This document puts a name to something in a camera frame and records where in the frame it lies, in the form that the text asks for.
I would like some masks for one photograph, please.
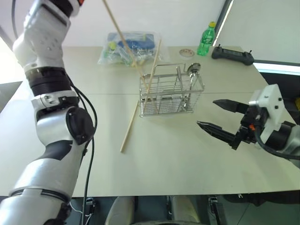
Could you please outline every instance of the metal wire basket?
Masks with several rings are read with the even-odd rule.
[[[156,74],[158,67],[170,66],[174,68],[174,73]],[[193,63],[187,70],[185,63],[156,65],[148,94],[140,79],[141,116],[192,113],[200,94],[204,91],[204,83],[199,70],[199,63]],[[149,85],[150,74],[145,74],[143,77]]]

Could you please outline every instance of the blue package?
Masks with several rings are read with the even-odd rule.
[[[132,50],[152,50],[155,48],[154,35],[146,33],[123,33],[123,36]],[[120,39],[117,33],[109,33],[107,41],[117,41]],[[124,47],[122,41],[118,41],[120,47]]]

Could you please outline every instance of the white table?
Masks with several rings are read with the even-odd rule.
[[[170,52],[179,49],[171,48]],[[138,75],[132,68],[96,65],[99,54],[99,48],[65,50],[67,71],[88,93],[99,118],[89,196],[232,194],[300,188],[300,170],[289,161],[253,144],[242,143],[237,151],[232,150],[196,124],[197,120],[207,121],[229,132],[237,131],[242,115],[225,111],[212,101],[228,98],[247,103],[255,89],[266,85],[253,66],[196,56],[201,59],[206,90],[195,112],[144,118],[137,113],[125,153],[121,154],[120,146],[138,100]],[[283,120],[293,121],[287,112]],[[24,167],[44,152],[35,134],[27,83],[0,114],[0,126],[0,179],[5,181],[0,195],[7,195]],[[90,152],[82,162],[74,197],[83,195],[89,160]]]

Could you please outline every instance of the green bottle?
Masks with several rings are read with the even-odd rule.
[[[215,22],[210,22],[207,30],[203,32],[202,38],[197,49],[198,55],[206,55],[210,49],[211,43],[215,38]]]

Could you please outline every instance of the chopstick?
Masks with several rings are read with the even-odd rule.
[[[140,78],[141,78],[141,80],[143,82],[143,85],[144,85],[145,89],[147,90],[148,88],[147,88],[147,84],[145,82],[145,79],[143,77],[143,72],[142,72],[141,68],[138,66],[138,64],[137,64],[137,62],[135,60],[135,56],[131,52],[131,50],[130,50],[130,48],[129,48],[129,46],[128,46],[128,44],[127,44],[127,42],[126,42],[126,40],[125,40],[125,38],[124,38],[124,36],[123,36],[123,34],[122,34],[119,26],[117,24],[117,22],[116,22],[116,20],[113,17],[113,13],[111,12],[111,10],[110,10],[110,8],[109,8],[106,0],[102,0],[102,1],[103,1],[104,5],[105,5],[105,8],[106,8],[106,10],[107,10],[107,12],[108,12],[111,20],[112,20],[112,23],[114,24],[114,26],[115,26],[115,28],[116,28],[116,30],[117,30],[117,32],[118,32],[118,34],[119,34],[119,36],[120,36],[120,38],[122,40],[122,43],[123,43],[124,47],[126,48],[127,52],[129,53],[129,55],[130,55],[130,57],[131,57],[134,65],[135,65],[135,68],[136,68],[136,70],[138,71],[138,73],[140,75]],[[156,103],[154,102],[154,100],[153,100],[153,98],[151,96],[150,96],[150,99],[151,99],[151,102],[154,104],[156,112],[158,112],[157,105],[156,105]]]
[[[144,104],[144,107],[142,109],[143,112],[146,110],[147,99],[148,99],[148,95],[150,93],[152,79],[153,79],[153,76],[154,76],[154,69],[155,69],[156,62],[158,60],[160,44],[161,44],[161,39],[160,39],[160,41],[158,43],[158,47],[157,47],[157,50],[156,50],[156,53],[155,53],[155,57],[154,57],[154,61],[153,61],[152,69],[151,69],[150,79],[149,79],[148,88],[147,88],[147,94],[146,94],[146,98],[145,98],[145,104]]]
[[[135,118],[135,112],[136,112],[136,110],[137,110],[138,105],[139,105],[139,101],[137,101],[137,103],[136,103],[135,111],[134,111],[134,113],[132,114],[131,120],[130,120],[130,122],[129,122],[129,125],[128,125],[128,128],[127,128],[127,132],[126,132],[126,134],[125,134],[123,143],[122,143],[122,145],[121,145],[120,152],[123,152],[123,151],[124,151],[124,147],[125,147],[125,144],[126,144],[126,141],[127,141],[127,137],[128,137],[129,132],[130,132],[132,122],[133,122],[133,120],[134,120],[134,118]]]

